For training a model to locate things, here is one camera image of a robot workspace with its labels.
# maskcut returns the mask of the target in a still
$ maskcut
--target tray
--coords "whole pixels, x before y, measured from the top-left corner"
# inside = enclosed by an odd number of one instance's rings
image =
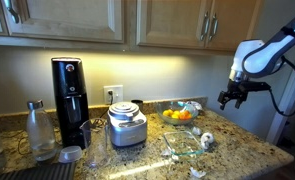
[[[189,131],[166,132],[163,136],[172,155],[185,156],[204,152],[197,139]]]

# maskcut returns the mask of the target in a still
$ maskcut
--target drip tray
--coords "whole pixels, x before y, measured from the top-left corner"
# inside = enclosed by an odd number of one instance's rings
[[[76,163],[54,163],[47,166],[33,167],[20,171],[0,174],[0,180],[72,180]]]

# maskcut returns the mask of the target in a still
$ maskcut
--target cabinet handle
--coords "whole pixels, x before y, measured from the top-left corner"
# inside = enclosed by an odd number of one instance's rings
[[[213,25],[214,25],[214,28],[212,29],[212,31],[211,31],[211,33],[210,33],[209,41],[212,40],[212,38],[216,35],[216,32],[217,32],[217,28],[218,28],[218,19],[217,19],[216,13],[215,13],[215,15],[213,16]]]
[[[18,24],[19,23],[19,16],[18,13],[13,9],[13,5],[11,3],[11,0],[4,0],[5,6],[8,10],[8,12],[11,14],[11,18],[14,21],[14,23]]]
[[[203,28],[202,28],[202,34],[200,35],[201,41],[205,38],[205,36],[208,32],[208,27],[209,27],[209,18],[208,18],[208,11],[207,11],[204,16],[204,24],[203,24]]]

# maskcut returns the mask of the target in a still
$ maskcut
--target bottle cap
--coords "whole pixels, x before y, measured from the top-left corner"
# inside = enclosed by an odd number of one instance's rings
[[[43,100],[31,100],[27,101],[27,107],[30,110],[35,110],[43,107]]]

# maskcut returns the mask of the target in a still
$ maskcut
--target bowl of fruit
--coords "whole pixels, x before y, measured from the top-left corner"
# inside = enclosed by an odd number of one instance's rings
[[[173,125],[188,124],[198,115],[195,106],[182,101],[157,102],[156,111],[161,119]]]

